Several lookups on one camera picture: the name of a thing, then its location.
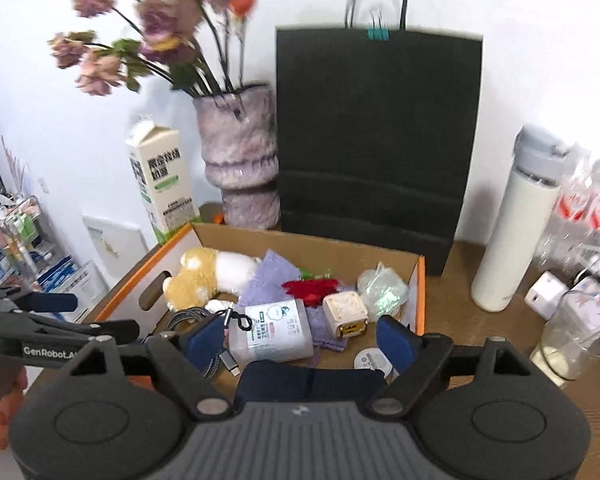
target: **clear plastic bag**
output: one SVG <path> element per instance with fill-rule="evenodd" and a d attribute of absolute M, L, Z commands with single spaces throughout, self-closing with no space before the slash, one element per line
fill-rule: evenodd
<path fill-rule="evenodd" d="M 365 270 L 358 277 L 358 294 L 369 312 L 369 321 L 380 316 L 394 316 L 409 297 L 409 287 L 395 270 L 382 262 L 375 269 Z"/>

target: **vase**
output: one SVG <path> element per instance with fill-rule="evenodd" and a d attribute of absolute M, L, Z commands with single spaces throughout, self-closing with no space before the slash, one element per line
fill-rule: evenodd
<path fill-rule="evenodd" d="M 278 175 L 273 92 L 252 85 L 194 100 L 206 179 L 221 189 L 246 189 Z"/>
<path fill-rule="evenodd" d="M 249 189 L 222 190 L 222 212 L 228 225 L 247 229 L 270 229 L 280 220 L 280 197 L 276 183 Z"/>
<path fill-rule="evenodd" d="M 194 100 L 205 176 L 222 190 L 224 221 L 268 229 L 280 220 L 278 143 L 273 92 L 250 85 Z"/>

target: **white box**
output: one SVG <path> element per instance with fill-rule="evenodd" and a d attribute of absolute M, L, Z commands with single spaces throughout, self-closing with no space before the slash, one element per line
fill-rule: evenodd
<path fill-rule="evenodd" d="M 93 262 L 69 276 L 52 292 L 74 294 L 78 298 L 78 307 L 73 312 L 64 312 L 62 318 L 71 323 L 81 323 L 94 307 L 105 297 L 108 289 Z"/>
<path fill-rule="evenodd" d="M 178 131 L 140 121 L 131 129 L 126 146 L 158 242 L 165 243 L 188 222 L 199 222 Z"/>

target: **green leaf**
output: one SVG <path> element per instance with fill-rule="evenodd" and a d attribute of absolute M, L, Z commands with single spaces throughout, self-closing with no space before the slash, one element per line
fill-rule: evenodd
<path fill-rule="evenodd" d="M 151 75 L 153 72 L 145 65 L 142 60 L 133 56 L 125 57 L 126 69 L 134 77 L 140 77 L 145 75 Z"/>
<path fill-rule="evenodd" d="M 112 48 L 93 48 L 91 51 L 95 57 L 110 56 L 111 54 L 116 53 L 116 51 Z"/>
<path fill-rule="evenodd" d="M 191 62 L 170 64 L 169 72 L 173 79 L 173 86 L 171 87 L 173 90 L 192 88 L 200 78 L 196 66 Z"/>
<path fill-rule="evenodd" d="M 126 87 L 132 92 L 140 91 L 140 83 L 138 82 L 138 79 L 133 76 L 126 76 Z"/>
<path fill-rule="evenodd" d="M 119 40 L 111 43 L 111 47 L 115 50 L 120 56 L 124 56 L 125 54 L 135 54 L 138 52 L 140 48 L 140 42 L 136 40 L 130 40 L 129 38 L 120 38 Z"/>
<path fill-rule="evenodd" d="M 81 32 L 69 32 L 66 37 L 68 40 L 81 41 L 83 43 L 93 43 L 96 39 L 94 30 L 83 30 Z"/>

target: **orange flower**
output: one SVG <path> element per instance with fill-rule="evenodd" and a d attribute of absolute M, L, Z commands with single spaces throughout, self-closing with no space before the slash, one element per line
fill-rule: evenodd
<path fill-rule="evenodd" d="M 229 2 L 229 10 L 238 18 L 244 18 L 253 9 L 255 4 L 256 0 L 231 0 Z"/>

